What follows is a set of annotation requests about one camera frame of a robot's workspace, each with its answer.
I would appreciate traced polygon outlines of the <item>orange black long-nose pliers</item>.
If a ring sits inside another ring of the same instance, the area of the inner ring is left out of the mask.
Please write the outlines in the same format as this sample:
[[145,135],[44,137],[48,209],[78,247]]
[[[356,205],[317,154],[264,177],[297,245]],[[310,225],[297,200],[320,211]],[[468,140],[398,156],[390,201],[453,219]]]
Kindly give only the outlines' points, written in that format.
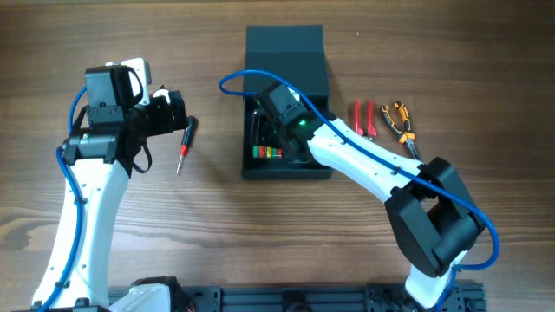
[[396,140],[404,145],[413,159],[420,160],[421,155],[415,145],[415,132],[412,128],[409,111],[402,101],[394,103],[395,109],[399,112],[402,118],[402,124],[398,126],[394,119],[391,117],[390,109],[388,106],[380,107],[380,114],[383,122],[389,131],[396,137]]

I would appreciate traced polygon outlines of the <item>clear case coloured mini screwdrivers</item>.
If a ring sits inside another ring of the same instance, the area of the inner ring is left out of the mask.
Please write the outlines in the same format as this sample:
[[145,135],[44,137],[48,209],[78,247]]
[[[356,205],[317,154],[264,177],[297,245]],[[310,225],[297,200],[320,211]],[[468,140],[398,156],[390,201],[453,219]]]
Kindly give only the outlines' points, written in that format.
[[260,108],[252,111],[250,146],[254,159],[283,158],[283,150],[278,147],[274,138],[273,127]]

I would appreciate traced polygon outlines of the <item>black round tape measure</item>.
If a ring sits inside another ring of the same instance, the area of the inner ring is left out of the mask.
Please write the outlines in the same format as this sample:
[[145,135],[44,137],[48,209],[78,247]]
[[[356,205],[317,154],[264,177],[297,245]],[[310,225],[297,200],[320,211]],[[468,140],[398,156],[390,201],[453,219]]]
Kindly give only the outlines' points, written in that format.
[[171,99],[170,99],[170,94],[169,93],[170,93],[170,91],[168,89],[166,89],[164,85],[162,85],[159,89],[157,89],[155,92],[153,92],[150,95],[150,99],[151,100],[164,99],[167,104],[170,104]]

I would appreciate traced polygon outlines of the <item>red handled snips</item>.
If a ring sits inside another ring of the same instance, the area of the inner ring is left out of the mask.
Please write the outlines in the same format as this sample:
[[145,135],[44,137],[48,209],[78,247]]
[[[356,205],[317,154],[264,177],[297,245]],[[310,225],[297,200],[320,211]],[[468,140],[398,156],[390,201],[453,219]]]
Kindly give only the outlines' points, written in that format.
[[366,138],[367,140],[374,140],[377,137],[377,131],[375,129],[373,120],[374,120],[374,102],[369,101],[368,105],[366,106],[366,116],[364,120],[366,121],[366,125],[364,126],[361,122],[361,114],[362,114],[362,101],[355,100],[354,102],[354,130],[355,132]]

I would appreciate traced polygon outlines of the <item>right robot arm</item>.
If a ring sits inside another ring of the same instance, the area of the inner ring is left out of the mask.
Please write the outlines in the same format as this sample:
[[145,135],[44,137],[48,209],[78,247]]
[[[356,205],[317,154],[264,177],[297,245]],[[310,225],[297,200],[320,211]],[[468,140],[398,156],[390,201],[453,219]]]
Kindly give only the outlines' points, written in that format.
[[383,202],[411,264],[406,291],[422,307],[439,309],[466,267],[463,257],[489,224],[456,170],[444,159],[424,164],[364,139],[284,83],[254,99],[286,151],[343,173]]

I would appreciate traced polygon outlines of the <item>dark green lidded box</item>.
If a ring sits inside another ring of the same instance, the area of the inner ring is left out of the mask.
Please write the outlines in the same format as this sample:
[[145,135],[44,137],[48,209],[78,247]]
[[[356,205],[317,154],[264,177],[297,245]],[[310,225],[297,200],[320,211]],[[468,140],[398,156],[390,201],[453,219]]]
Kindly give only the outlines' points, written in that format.
[[[330,86],[321,25],[249,26],[245,68],[271,72],[306,94],[320,110],[329,108]],[[318,163],[254,159],[250,146],[251,115],[256,101],[244,99],[242,178],[245,180],[330,179],[333,170]]]

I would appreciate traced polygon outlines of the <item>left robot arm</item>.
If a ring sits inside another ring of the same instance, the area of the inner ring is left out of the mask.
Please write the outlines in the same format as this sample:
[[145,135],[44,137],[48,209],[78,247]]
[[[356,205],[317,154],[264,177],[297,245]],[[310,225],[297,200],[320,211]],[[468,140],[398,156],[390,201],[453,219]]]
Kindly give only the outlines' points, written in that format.
[[150,137],[187,127],[178,91],[149,93],[149,63],[143,58],[88,68],[84,107],[69,109],[69,135],[55,151],[66,180],[54,247],[31,300],[33,311],[107,309],[108,262],[114,222],[134,172],[150,154]]

